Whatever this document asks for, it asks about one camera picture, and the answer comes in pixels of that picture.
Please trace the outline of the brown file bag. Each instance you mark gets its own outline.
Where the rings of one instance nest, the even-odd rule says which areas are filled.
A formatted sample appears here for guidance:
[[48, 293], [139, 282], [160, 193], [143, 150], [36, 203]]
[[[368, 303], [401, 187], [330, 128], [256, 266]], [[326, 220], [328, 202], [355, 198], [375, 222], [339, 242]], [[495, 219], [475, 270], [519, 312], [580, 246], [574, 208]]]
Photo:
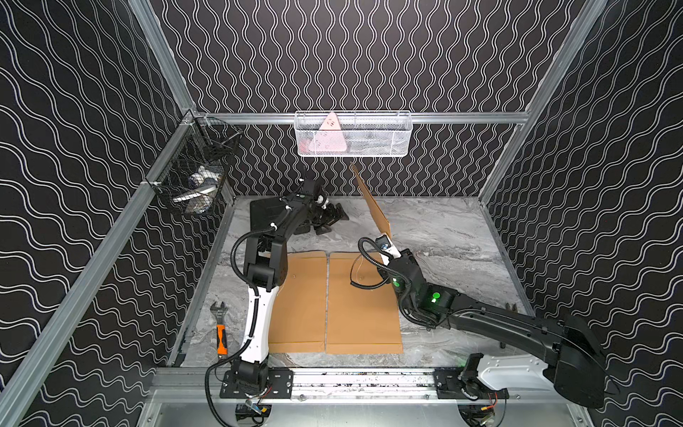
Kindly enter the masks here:
[[373, 218], [373, 221], [375, 223], [375, 226], [377, 227], [378, 231], [381, 234], [387, 235], [389, 238], [392, 238], [391, 234], [391, 224], [387, 217], [385, 216], [384, 212], [378, 205], [377, 201], [371, 194], [368, 186], [366, 185], [365, 181], [362, 179], [359, 173], [359, 169], [356, 167], [355, 164], [350, 165], [350, 170], [352, 170], [354, 177], [356, 179], [357, 186], [359, 187], [360, 193], [363, 196], [364, 200], [366, 201], [366, 205], [369, 209], [370, 215]]
[[359, 253], [329, 256], [327, 344], [334, 355], [402, 354], [403, 340], [393, 286], [363, 290], [382, 281], [375, 265]]
[[270, 321], [271, 353], [318, 353], [325, 350], [327, 254], [290, 254]]

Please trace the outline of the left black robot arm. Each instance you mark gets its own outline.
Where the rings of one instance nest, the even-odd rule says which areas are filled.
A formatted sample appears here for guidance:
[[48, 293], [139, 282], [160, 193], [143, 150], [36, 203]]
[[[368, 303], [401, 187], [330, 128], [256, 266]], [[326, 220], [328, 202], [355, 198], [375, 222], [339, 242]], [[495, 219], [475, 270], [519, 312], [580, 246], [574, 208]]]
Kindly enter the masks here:
[[323, 181], [311, 177], [300, 179], [296, 190], [288, 195], [252, 201], [249, 215], [250, 231], [231, 249], [232, 270], [248, 286], [245, 336], [237, 352], [229, 355], [225, 305], [213, 304], [210, 311], [216, 320], [218, 362], [207, 372], [228, 366], [224, 382], [252, 397], [268, 390], [270, 320], [288, 273], [288, 240], [309, 231], [326, 234], [336, 222], [349, 217], [341, 205], [329, 201]]

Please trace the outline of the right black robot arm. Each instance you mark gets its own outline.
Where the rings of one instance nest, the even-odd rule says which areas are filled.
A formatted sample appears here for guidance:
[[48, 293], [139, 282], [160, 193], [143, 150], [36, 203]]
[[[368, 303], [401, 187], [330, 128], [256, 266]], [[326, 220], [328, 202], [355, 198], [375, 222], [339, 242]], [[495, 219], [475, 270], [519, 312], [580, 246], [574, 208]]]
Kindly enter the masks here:
[[399, 251], [382, 235], [358, 242], [361, 256], [390, 284], [402, 316], [426, 329], [457, 329], [508, 344], [544, 363], [542, 379], [563, 398], [601, 408], [607, 392], [606, 355], [585, 320], [535, 318], [485, 304], [460, 291], [430, 283], [413, 253]]

